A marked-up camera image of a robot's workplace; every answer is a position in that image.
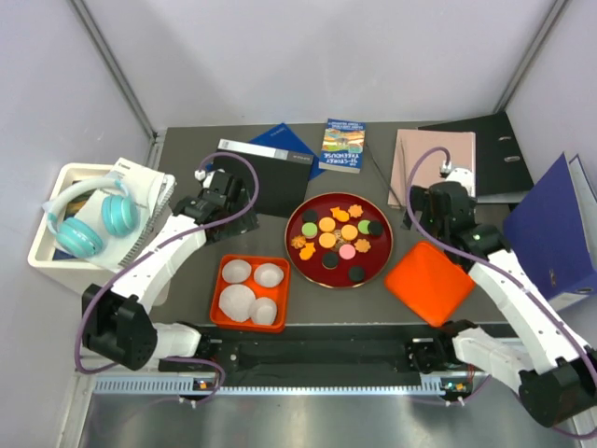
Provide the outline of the red round tray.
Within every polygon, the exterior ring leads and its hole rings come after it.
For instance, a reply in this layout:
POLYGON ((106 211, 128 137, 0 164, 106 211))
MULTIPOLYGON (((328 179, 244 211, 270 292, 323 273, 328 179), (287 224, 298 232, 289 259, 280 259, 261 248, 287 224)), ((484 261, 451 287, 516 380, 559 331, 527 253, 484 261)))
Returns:
POLYGON ((382 272, 390 261, 392 249, 394 245, 394 237, 391 226, 385 214, 373 202, 345 192, 332 192, 319 196, 315 196, 305 203, 300 205, 295 212, 288 219, 285 227, 285 248, 287 255, 294 265, 294 267, 309 281, 329 288, 346 288, 359 287, 371 281, 375 276, 382 272), (340 209, 348 211, 348 208, 353 204, 360 204, 363 208, 363 215, 359 218, 350 218, 347 222, 339 222, 336 219, 336 229, 332 232, 336 235, 337 241, 332 248, 323 248, 318 243, 319 235, 322 233, 319 228, 317 235, 311 239, 307 239, 307 243, 314 243, 316 252, 309 260, 301 260, 299 258, 300 249, 291 246, 291 240, 301 233, 301 227, 304 224, 301 214, 307 209, 313 209, 318 213, 318 221, 315 223, 318 227, 318 222, 323 217, 332 217, 330 209, 339 207, 340 209), (358 236, 353 241, 345 241, 341 238, 340 230, 346 224, 351 224, 357 227, 358 222, 363 219, 379 220, 383 225, 383 234, 379 237, 372 235, 365 235, 359 232, 358 236), (322 265, 322 257, 327 252, 335 252, 338 254, 339 248, 344 244, 354 245, 358 239, 367 239, 371 243, 371 249, 367 253, 359 253, 353 259, 345 260, 340 258, 339 265, 332 270, 326 269, 322 265), (359 284, 353 283, 349 279, 349 270, 353 266, 361 266, 365 269, 365 280, 359 284))

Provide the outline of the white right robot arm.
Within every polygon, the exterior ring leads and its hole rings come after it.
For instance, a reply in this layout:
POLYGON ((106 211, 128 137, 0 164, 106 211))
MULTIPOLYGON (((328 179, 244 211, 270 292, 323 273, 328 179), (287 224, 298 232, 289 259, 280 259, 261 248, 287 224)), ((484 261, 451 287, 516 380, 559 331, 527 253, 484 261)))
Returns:
POLYGON ((458 181, 428 188, 408 183, 404 224, 429 239, 440 266, 431 262, 432 280, 439 283, 439 300, 466 279, 493 301, 524 347, 512 348, 481 326, 467 320, 433 322, 438 328, 429 356, 409 354, 414 366, 428 372, 462 364, 479 368, 514 392, 523 408, 543 427, 555 427, 596 405, 596 350, 563 322, 521 267, 504 235, 494 226, 478 224, 476 202, 458 181))

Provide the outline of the orange flower cookie top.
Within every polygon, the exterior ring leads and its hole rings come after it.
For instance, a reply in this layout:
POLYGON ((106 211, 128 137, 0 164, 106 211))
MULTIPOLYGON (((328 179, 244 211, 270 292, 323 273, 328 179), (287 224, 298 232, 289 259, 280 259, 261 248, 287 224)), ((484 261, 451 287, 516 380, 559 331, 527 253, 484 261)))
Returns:
POLYGON ((363 215, 364 211, 360 204, 353 204, 348 208, 348 213, 352 218, 359 218, 363 215))

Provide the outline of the green macaron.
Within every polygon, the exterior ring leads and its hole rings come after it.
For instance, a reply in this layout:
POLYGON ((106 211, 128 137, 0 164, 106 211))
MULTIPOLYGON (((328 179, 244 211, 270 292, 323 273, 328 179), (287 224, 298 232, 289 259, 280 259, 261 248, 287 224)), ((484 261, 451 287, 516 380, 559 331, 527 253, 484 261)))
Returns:
POLYGON ((370 221, 368 219, 360 220, 357 225, 358 231, 362 234, 369 235, 369 224, 370 221))
POLYGON ((317 235, 318 227, 313 222, 305 222, 301 227, 301 233, 308 239, 317 235))

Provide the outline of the orange swirl cookie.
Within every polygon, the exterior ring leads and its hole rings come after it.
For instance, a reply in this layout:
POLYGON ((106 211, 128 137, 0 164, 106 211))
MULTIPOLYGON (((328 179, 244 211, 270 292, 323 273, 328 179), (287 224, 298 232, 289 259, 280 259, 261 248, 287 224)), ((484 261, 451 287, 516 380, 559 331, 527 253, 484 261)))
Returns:
POLYGON ((304 235, 295 236, 291 240, 291 246, 296 249, 303 248, 306 245, 306 243, 307 243, 307 239, 304 235))

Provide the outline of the orange flower cookie right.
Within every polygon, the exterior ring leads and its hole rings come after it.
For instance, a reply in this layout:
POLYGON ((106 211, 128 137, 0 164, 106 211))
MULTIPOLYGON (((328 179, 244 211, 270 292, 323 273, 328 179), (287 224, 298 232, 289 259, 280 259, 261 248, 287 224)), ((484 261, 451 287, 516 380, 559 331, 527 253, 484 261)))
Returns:
POLYGON ((367 253, 371 249, 371 243, 367 239, 358 239, 354 243, 354 248, 359 253, 367 253))

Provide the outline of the orange fish cookie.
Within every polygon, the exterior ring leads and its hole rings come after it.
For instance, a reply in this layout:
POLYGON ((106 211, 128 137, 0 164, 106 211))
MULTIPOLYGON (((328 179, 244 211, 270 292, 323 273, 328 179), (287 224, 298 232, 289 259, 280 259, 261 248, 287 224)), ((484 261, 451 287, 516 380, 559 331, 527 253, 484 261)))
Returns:
POLYGON ((351 217, 348 211, 340 209, 339 207, 333 207, 330 209, 332 217, 339 222, 347 222, 351 217))
POLYGON ((299 258, 301 260, 309 260, 315 252, 316 248, 314 243, 306 243, 299 251, 299 258))

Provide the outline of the white paper cup bottom-right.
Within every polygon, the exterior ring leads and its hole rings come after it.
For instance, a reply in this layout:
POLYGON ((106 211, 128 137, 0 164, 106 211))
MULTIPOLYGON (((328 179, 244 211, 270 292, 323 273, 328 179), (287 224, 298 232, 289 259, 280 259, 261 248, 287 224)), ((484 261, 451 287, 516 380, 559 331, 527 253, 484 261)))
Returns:
POLYGON ((256 299, 249 307, 249 317, 256 325, 270 326, 277 316, 275 301, 267 297, 256 299))

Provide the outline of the white paper cup bottom-left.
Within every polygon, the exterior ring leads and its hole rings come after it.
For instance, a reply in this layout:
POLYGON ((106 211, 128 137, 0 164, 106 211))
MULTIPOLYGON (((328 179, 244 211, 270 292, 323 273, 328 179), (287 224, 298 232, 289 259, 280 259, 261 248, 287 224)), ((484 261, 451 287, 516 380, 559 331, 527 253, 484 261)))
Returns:
POLYGON ((249 318, 249 307, 256 299, 250 287, 233 284, 225 287, 220 293, 218 307, 226 317, 242 323, 249 318))

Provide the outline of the orange fish cookie top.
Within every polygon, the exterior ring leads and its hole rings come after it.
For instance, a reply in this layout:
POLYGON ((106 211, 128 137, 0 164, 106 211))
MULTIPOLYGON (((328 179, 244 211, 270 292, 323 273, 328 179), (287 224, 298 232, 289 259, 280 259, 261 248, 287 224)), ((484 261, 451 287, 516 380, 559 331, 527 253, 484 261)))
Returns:
POLYGON ((348 211, 340 209, 339 207, 333 207, 330 209, 332 217, 339 222, 347 222, 351 217, 348 211))

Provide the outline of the orange fish cookie bottom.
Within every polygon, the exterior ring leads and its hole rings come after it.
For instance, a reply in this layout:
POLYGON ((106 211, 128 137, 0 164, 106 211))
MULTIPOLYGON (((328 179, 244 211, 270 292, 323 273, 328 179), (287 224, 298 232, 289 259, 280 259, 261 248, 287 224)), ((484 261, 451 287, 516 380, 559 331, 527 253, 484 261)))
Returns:
POLYGON ((299 251, 299 258, 301 260, 309 260, 315 252, 316 248, 314 243, 306 243, 299 251))

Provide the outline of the black cookie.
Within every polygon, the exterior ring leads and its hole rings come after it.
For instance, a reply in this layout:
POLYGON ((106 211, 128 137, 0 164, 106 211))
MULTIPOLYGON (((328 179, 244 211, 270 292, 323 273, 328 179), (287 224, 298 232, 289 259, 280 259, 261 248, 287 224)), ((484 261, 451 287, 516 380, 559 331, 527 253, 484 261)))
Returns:
POLYGON ((329 270, 335 269, 340 262, 340 257, 335 252, 327 252, 322 257, 322 265, 329 270))
POLYGON ((348 274, 349 274, 349 279, 355 284, 359 284, 359 283, 363 282, 366 277, 365 269, 361 266, 351 267, 348 274))
POLYGON ((379 220, 371 220, 368 223, 368 233, 372 236, 379 237, 383 234, 383 225, 379 220))
POLYGON ((307 209, 301 214, 304 223, 317 223, 318 213, 313 209, 307 209))

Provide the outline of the orange box lid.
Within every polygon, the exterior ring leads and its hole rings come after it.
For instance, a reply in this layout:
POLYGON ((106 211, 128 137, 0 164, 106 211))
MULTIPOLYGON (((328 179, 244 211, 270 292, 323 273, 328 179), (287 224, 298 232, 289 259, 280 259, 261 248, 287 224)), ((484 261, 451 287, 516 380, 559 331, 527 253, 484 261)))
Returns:
POLYGON ((386 275, 386 288, 431 327, 444 325, 475 282, 434 245, 421 241, 386 275))

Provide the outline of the black notebook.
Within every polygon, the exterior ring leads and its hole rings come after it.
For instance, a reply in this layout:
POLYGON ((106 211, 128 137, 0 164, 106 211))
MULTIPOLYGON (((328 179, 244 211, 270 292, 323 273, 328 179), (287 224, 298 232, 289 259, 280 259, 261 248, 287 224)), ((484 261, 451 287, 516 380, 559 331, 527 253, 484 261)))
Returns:
POLYGON ((226 139, 219 140, 216 151, 238 154, 253 166, 259 183, 254 205, 258 214, 288 218, 303 203, 312 154, 226 139))

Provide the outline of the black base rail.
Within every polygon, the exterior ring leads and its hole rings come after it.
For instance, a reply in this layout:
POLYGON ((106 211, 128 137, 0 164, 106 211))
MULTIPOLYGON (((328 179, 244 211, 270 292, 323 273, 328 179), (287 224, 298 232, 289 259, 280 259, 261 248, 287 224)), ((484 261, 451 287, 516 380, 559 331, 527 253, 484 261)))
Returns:
POLYGON ((416 385, 422 373, 467 368, 442 364, 423 324, 289 325, 280 333, 202 327, 200 358, 217 362, 225 384, 282 386, 416 385))

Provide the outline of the pink macaron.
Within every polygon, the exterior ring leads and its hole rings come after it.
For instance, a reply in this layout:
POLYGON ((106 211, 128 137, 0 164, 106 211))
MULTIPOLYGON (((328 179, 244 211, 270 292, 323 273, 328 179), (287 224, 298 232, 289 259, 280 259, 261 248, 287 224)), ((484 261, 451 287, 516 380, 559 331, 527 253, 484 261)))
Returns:
POLYGON ((356 249, 353 245, 344 244, 339 248, 338 254, 341 259, 350 260, 355 257, 356 249))

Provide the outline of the metal tongs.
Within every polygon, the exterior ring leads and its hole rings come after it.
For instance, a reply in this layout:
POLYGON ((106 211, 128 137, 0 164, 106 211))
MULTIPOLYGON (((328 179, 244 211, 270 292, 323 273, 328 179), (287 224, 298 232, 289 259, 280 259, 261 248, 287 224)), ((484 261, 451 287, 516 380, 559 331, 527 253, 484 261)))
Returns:
POLYGON ((393 189, 393 187, 391 185, 390 179, 388 179, 384 175, 384 173, 382 172, 382 168, 379 165, 379 163, 377 162, 377 159, 375 158, 374 152, 369 147, 368 143, 365 143, 365 145, 364 145, 364 151, 366 151, 368 153, 368 155, 370 156, 370 159, 371 159, 371 161, 372 161, 375 169, 377 170, 378 175, 382 179, 382 181, 385 184, 385 186, 388 188, 389 194, 394 198, 394 200, 396 201, 396 203, 400 203, 399 198, 397 197, 396 192, 395 192, 395 190, 393 189))

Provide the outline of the white paper cup top-right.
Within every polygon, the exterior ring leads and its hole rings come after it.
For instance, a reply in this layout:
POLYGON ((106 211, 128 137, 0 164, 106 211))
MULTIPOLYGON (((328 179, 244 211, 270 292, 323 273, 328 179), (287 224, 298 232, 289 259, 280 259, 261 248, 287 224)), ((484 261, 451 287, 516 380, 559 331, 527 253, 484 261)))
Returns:
POLYGON ((275 288, 284 280, 285 273, 273 263, 263 263, 254 272, 254 280, 261 287, 275 288))

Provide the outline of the orange flower cookie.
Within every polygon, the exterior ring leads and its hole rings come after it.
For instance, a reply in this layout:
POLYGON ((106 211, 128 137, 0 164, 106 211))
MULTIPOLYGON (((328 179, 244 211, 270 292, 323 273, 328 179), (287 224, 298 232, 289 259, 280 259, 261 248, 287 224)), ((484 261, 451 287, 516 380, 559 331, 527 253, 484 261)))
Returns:
POLYGON ((367 253, 371 249, 371 243, 367 239, 358 239, 354 243, 354 248, 359 253, 367 253))
POLYGON ((348 213, 352 218, 359 218, 363 215, 364 211, 360 204, 353 204, 348 208, 348 213))

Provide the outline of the orange cookie box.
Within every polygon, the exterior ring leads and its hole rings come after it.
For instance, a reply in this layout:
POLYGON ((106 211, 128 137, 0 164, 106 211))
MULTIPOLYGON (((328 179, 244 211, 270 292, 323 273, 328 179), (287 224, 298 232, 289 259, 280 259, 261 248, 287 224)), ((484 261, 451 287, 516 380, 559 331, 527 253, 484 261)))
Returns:
POLYGON ((210 319, 223 329, 285 329, 290 266, 281 258, 226 255, 220 261, 210 319))

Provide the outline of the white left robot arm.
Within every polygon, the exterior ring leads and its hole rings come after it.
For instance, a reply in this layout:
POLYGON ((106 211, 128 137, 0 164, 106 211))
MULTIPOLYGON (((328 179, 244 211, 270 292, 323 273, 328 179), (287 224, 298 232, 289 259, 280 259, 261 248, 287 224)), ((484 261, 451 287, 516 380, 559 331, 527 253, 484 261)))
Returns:
POLYGON ((205 174, 200 193, 174 207, 157 236, 141 255, 104 286, 85 291, 76 333, 75 363, 86 372, 81 351, 87 348, 132 371, 152 359, 177 359, 192 370, 211 361, 212 349, 191 324, 155 324, 150 312, 162 289, 184 262, 205 245, 255 226, 253 208, 260 185, 248 188, 223 171, 205 174))

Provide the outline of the colourful paperback book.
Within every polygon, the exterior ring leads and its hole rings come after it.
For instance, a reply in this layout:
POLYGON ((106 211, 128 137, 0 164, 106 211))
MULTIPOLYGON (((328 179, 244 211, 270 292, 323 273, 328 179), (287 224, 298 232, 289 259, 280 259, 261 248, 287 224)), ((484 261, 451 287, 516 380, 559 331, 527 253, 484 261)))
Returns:
POLYGON ((318 167, 358 174, 363 163, 365 133, 364 122, 328 119, 318 167))

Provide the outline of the orange round cookie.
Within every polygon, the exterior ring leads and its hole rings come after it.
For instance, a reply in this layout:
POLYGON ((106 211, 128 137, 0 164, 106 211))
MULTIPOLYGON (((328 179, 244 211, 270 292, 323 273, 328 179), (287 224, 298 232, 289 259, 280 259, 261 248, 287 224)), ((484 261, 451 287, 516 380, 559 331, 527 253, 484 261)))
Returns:
POLYGON ((358 228, 351 224, 344 225, 340 230, 341 238, 345 241, 353 241, 359 234, 358 228))
POLYGON ((336 220, 333 217, 323 217, 318 222, 321 232, 333 232, 336 229, 336 220))
POLYGON ((336 235, 332 232, 323 232, 319 235, 318 243, 323 248, 332 248, 337 241, 336 235))

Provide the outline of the white paper cup top-left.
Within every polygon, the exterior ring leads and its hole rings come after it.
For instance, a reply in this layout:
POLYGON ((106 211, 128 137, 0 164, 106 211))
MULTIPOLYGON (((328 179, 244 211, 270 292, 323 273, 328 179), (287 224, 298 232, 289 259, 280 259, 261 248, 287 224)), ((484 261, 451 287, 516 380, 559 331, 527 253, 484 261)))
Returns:
POLYGON ((240 284, 246 281, 252 272, 252 266, 243 259, 227 262, 221 271, 222 279, 229 284, 240 284))

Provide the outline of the white spiral manual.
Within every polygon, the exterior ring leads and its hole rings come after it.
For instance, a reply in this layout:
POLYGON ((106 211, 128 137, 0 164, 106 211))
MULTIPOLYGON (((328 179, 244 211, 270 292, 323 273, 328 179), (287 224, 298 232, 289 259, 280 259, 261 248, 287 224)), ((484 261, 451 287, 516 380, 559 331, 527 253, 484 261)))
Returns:
POLYGON ((175 178, 120 158, 88 184, 90 197, 61 235, 73 239, 71 255, 108 271, 127 266, 154 231, 174 192, 175 178))

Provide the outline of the teal headphones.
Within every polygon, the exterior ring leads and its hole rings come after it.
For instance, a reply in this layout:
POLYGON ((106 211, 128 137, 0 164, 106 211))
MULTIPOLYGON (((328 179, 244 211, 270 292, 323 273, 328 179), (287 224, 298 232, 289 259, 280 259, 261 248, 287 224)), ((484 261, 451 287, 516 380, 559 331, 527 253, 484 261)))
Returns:
POLYGON ((108 235, 124 238, 133 233, 140 215, 132 194, 118 175, 78 181, 42 205, 47 227, 59 246, 86 259, 100 254, 108 235), (61 213, 79 196, 91 192, 85 205, 70 217, 61 213))

